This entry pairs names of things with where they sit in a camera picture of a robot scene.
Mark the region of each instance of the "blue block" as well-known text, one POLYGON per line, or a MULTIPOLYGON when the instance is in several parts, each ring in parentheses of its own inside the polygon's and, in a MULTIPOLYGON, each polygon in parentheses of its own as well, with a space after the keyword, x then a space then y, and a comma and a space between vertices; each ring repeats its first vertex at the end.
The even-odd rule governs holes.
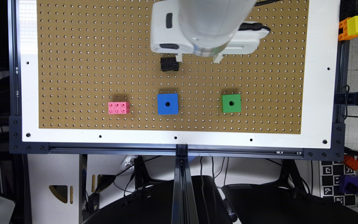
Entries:
POLYGON ((179 113, 177 93, 158 94, 157 102, 158 102, 158 115, 179 113))

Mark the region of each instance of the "metal bracket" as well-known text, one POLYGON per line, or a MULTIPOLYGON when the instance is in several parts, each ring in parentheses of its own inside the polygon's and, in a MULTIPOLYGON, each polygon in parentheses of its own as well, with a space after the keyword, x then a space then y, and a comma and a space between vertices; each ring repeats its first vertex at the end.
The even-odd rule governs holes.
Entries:
POLYGON ((303 151, 305 160, 343 161, 345 150, 345 124, 333 123, 330 149, 307 149, 303 151))
POLYGON ((358 106, 358 92, 355 93, 337 93, 334 96, 334 104, 358 106))
POLYGON ((9 152, 12 154, 48 154, 48 142, 22 141, 22 116, 9 117, 9 152))
POLYGON ((187 145, 177 144, 171 224, 198 224, 187 145))

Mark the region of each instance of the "metal frame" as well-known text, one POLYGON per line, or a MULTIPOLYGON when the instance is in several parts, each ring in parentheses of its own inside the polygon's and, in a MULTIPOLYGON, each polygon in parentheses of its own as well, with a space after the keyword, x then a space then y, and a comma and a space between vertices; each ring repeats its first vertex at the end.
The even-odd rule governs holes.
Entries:
MULTIPOLYGON (((19 17, 13 0, 9 1, 9 56, 11 66, 11 117, 9 119, 9 150, 23 154, 143 154, 174 156, 175 144, 108 144, 108 143, 64 143, 23 142, 21 118, 21 74, 18 52, 16 18, 19 17)), ((335 93, 345 93, 349 41, 339 42, 335 93)), ((290 147, 232 147, 188 145, 189 156, 263 157, 272 159, 306 159, 340 161, 344 152, 344 106, 333 105, 333 125, 329 149, 290 147)))
POLYGON ((177 145, 171 224, 198 224, 196 200, 187 153, 187 145, 177 145))

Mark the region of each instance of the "white panel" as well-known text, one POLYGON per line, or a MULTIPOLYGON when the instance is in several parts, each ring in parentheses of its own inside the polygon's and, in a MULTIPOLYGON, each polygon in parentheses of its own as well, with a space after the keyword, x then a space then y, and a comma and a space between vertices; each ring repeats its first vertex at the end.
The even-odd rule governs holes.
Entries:
POLYGON ((331 145, 340 0, 310 1, 301 134, 40 129, 36 0, 19 2, 23 141, 315 148, 329 148, 331 145), (31 137, 27 138, 26 133, 31 133, 31 137))
POLYGON ((28 155, 33 223, 82 223, 81 156, 28 155), (67 203, 59 201, 49 190, 49 185, 67 185, 67 203), (70 186, 73 186, 72 204, 70 203, 70 186))

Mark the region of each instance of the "white frame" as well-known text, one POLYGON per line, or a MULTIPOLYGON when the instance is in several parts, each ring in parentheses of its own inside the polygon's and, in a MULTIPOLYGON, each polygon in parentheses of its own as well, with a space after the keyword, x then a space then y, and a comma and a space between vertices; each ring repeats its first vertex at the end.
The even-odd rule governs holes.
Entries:
POLYGON ((266 134, 39 128, 37 1, 19 0, 22 140, 330 148, 340 0, 311 0, 309 4, 301 134, 266 134))

